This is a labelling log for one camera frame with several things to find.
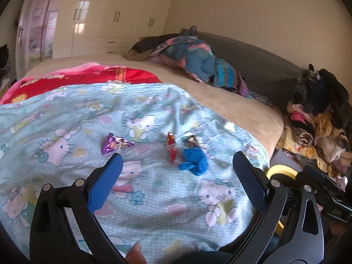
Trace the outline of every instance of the striped towel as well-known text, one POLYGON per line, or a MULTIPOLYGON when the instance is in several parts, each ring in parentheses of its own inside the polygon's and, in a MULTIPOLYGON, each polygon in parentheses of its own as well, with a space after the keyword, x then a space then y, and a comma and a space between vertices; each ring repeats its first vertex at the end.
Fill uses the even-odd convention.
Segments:
POLYGON ((239 94, 247 97, 247 86, 244 83, 240 74, 221 58, 215 58, 215 87, 235 88, 239 94))

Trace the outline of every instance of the black cat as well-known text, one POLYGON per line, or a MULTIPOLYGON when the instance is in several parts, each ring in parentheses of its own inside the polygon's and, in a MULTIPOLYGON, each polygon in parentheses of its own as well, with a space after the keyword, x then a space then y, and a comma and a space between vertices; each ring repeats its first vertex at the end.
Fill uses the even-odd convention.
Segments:
POLYGON ((7 44, 0 47, 0 79, 6 75, 6 71, 3 68, 6 66, 8 61, 8 47, 7 44))

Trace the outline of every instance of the headboard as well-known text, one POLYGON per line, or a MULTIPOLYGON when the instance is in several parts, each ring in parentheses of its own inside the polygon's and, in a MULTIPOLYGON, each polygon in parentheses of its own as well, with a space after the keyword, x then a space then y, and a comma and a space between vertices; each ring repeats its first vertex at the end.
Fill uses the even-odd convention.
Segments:
POLYGON ((268 97, 283 113, 291 99, 302 68, 259 47, 231 38, 198 32, 219 58, 245 78, 247 87, 268 97))

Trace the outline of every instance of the screw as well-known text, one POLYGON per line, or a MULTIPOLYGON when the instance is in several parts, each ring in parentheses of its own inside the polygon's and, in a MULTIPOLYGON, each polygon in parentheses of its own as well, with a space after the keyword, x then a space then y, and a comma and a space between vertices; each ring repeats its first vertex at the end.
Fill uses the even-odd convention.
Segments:
POLYGON ((75 185, 77 187, 83 186, 84 185, 84 179, 79 179, 79 180, 75 181, 75 185))
POLYGON ((51 189, 51 184, 45 184, 44 186, 43 186, 43 190, 44 191, 47 191, 47 190, 50 190, 51 189))
POLYGON ((306 190, 306 191, 312 191, 312 188, 309 186, 309 185, 304 185, 304 189, 306 190))
POLYGON ((275 188, 278 188, 280 186, 280 182, 277 180, 272 180, 270 183, 275 188))

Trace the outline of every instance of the purple candy wrapper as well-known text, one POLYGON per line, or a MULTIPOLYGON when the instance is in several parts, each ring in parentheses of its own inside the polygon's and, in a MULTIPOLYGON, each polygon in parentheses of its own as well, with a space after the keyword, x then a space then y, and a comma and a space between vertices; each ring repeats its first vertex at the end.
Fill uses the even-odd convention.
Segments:
POLYGON ((104 155, 121 148, 132 147, 132 146, 133 146, 133 143, 128 141, 126 138, 116 137, 110 133, 106 138, 106 142, 103 148, 101 149, 101 153, 104 155))

